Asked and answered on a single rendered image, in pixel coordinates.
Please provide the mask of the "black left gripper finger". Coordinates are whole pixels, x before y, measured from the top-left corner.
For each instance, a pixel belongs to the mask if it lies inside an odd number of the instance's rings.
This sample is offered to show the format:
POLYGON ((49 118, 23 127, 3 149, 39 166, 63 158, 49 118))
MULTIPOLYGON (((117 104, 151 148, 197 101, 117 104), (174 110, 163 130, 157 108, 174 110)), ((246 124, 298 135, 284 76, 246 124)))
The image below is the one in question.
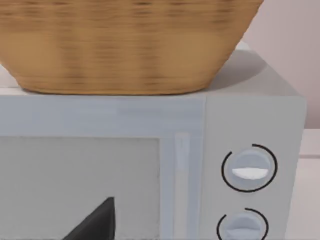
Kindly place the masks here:
POLYGON ((115 198, 108 197, 62 240, 115 240, 115 198))

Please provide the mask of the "pale microwave door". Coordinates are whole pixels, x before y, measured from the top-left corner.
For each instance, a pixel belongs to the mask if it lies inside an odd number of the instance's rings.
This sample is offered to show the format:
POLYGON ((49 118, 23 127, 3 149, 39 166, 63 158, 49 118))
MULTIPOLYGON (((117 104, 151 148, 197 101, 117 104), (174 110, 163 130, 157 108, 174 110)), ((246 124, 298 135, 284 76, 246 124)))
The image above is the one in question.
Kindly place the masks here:
POLYGON ((0 240, 61 239, 108 197, 118 238, 175 239, 179 133, 190 136, 196 239, 205 105, 186 95, 0 96, 0 240))

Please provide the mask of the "small pale microwave knob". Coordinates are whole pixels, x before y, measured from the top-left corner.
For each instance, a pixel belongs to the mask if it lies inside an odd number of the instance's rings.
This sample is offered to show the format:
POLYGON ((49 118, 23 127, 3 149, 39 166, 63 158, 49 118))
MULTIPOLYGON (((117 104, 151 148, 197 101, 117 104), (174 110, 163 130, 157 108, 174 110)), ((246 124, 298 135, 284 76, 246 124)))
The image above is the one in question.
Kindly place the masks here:
POLYGON ((265 227, 255 214, 242 212, 228 216, 222 230, 227 240, 260 240, 265 227))

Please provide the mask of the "large pale microwave knob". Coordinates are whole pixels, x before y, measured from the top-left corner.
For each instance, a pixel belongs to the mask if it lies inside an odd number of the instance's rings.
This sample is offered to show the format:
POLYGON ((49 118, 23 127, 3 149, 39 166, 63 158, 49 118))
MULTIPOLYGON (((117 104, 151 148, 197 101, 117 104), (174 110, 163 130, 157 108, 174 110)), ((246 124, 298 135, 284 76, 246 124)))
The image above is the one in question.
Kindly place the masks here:
POLYGON ((268 153, 258 149, 247 149, 230 157, 226 165, 226 176, 234 187, 253 190, 268 182, 273 169, 268 153))

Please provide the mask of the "woven wicker basket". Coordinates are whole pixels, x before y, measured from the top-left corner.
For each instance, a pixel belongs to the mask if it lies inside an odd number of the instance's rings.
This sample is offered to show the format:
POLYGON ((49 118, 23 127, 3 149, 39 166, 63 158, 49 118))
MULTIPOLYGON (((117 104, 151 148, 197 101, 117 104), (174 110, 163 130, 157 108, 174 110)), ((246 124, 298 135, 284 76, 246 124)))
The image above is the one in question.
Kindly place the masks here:
POLYGON ((0 0, 0 64, 27 91, 207 88, 264 0, 0 0))

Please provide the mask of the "pale microwave oven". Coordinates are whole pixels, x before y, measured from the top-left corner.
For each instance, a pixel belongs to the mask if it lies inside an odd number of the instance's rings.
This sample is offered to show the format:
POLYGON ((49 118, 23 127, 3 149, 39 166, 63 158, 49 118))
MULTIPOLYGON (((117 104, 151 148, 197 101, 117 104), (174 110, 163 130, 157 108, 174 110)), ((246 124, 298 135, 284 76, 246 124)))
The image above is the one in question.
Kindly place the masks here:
MULTIPOLYGON (((44 94, 2 86, 0 96, 5 95, 44 94)), ((285 240, 306 100, 244 43, 206 90, 169 96, 92 97, 178 96, 206 100, 198 237, 186 240, 227 240, 223 234, 227 217, 244 212, 264 223, 260 240, 285 240), (229 182, 226 165, 232 155, 249 149, 268 153, 273 171, 265 185, 243 190, 229 182)))

